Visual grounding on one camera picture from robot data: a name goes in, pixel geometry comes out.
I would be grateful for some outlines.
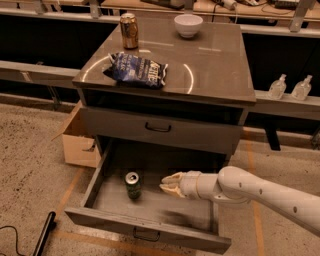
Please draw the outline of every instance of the bowl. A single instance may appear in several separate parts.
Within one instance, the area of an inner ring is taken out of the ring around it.
[[[191,38],[197,34],[202,26],[203,19],[194,14],[181,14],[174,18],[178,33],[184,38]]]

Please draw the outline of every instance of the green can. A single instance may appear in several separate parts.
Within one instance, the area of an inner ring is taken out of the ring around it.
[[[138,173],[129,172],[125,177],[128,196],[137,199],[141,195],[141,185]]]

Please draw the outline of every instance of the can lid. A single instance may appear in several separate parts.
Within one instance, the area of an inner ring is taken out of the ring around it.
[[[135,17],[135,15],[131,12],[126,12],[121,15],[121,18],[125,18],[125,19],[133,19],[134,17]]]
[[[128,184],[136,184],[139,181],[139,175],[136,172],[129,172],[126,175],[126,182]]]

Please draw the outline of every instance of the can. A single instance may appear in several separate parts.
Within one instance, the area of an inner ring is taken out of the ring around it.
[[[123,47],[133,49],[138,47],[138,23],[133,13],[124,13],[120,17]]]
[[[140,178],[136,172],[129,172],[125,177],[128,196],[137,199],[141,195]]]

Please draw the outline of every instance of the white robotic arm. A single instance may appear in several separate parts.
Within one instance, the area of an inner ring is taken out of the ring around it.
[[[217,204],[241,204],[255,200],[320,237],[320,197],[263,180],[237,167],[219,174],[179,172],[162,179],[166,193]]]

